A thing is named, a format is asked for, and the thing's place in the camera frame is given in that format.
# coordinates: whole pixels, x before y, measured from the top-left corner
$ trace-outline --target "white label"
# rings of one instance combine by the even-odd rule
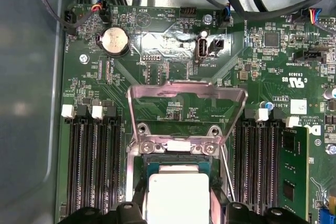
[[[304,127],[306,127],[309,131],[309,134],[313,134],[314,136],[320,136],[321,135],[321,126],[320,125],[313,125],[313,126],[309,126],[309,125],[305,125]],[[315,145],[317,145],[317,143],[320,143],[321,145],[321,140],[316,139],[315,140]]]
[[[290,100],[290,113],[294,115],[307,115],[307,100]]]
[[[283,77],[283,82],[289,82],[288,87],[290,88],[297,88],[297,89],[303,89],[305,87],[305,83],[307,83],[307,78],[296,78],[296,77]]]

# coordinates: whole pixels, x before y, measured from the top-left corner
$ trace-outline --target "ram slot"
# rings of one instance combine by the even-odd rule
[[[95,207],[104,209],[106,184],[107,126],[97,125]]]
[[[239,126],[236,126],[235,128],[235,136],[234,136],[234,143],[233,143],[233,149],[234,149],[234,160],[233,160],[233,168],[234,168],[234,191],[236,193],[236,200],[242,201],[241,193],[240,193],[240,152],[239,152],[239,145],[240,145],[240,133],[242,131],[242,128]]]
[[[280,144],[281,144],[281,128],[279,126],[276,126],[273,128],[272,132],[272,142],[273,142],[273,148],[272,148],[272,198],[271,198],[271,204],[272,206],[278,205],[278,177],[279,177],[279,159],[280,159]]]
[[[253,184],[253,197],[252,209],[259,214],[259,191],[260,191],[260,128],[254,127],[254,144],[253,144],[253,171],[252,171],[252,184]]]
[[[266,126],[261,128],[261,160],[260,160],[260,212],[269,208],[269,195],[271,193],[272,183],[272,140],[271,140],[271,127]]]
[[[237,126],[234,141],[234,173],[237,201],[244,201],[246,181],[246,134],[245,127]]]
[[[110,169],[110,194],[109,206],[112,207],[118,202],[119,171],[120,171],[120,126],[118,124],[110,127],[111,139],[111,169]]]
[[[68,161],[67,215],[77,210],[80,125],[71,122]]]
[[[83,141],[81,143],[81,207],[91,206],[92,159],[93,159],[93,125],[83,125]]]
[[[255,141],[255,131],[254,131],[254,127],[248,127],[247,128],[248,133],[247,133],[247,155],[246,155],[246,162],[247,162],[247,181],[246,181],[246,202],[249,205],[253,204],[253,172],[254,172],[254,141]]]

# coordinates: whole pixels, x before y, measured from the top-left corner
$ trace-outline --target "chip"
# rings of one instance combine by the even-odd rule
[[[86,97],[84,97],[84,98],[82,99],[82,104],[90,104],[90,102],[91,102],[91,99],[90,99],[90,98],[86,98]]]
[[[279,47],[279,34],[265,33],[265,47]]]
[[[282,146],[291,152],[295,151],[295,136],[292,133],[284,131],[282,135]]]
[[[283,181],[282,185],[283,195],[291,201],[294,201],[294,189],[295,189],[294,185],[285,180]]]
[[[326,115],[324,123],[325,124],[332,124],[332,116],[331,115]]]
[[[99,100],[92,100],[92,106],[100,106],[101,102]]]
[[[105,101],[102,101],[102,102],[101,102],[101,105],[102,105],[103,107],[111,107],[111,106],[114,105],[114,103],[113,103],[113,101],[105,100]]]
[[[240,80],[248,80],[248,72],[247,71],[239,71],[239,79]]]

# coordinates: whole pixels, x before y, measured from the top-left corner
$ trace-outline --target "sticker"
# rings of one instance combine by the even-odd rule
[[[290,113],[293,115],[307,115],[307,100],[290,100]]]

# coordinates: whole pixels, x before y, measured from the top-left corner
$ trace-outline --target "screw hole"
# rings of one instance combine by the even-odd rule
[[[140,127],[138,128],[138,131],[139,131],[139,133],[144,133],[144,132],[146,131],[145,126],[140,126]]]
[[[219,134],[219,130],[214,128],[212,131],[211,131],[212,135],[213,136],[217,136]]]

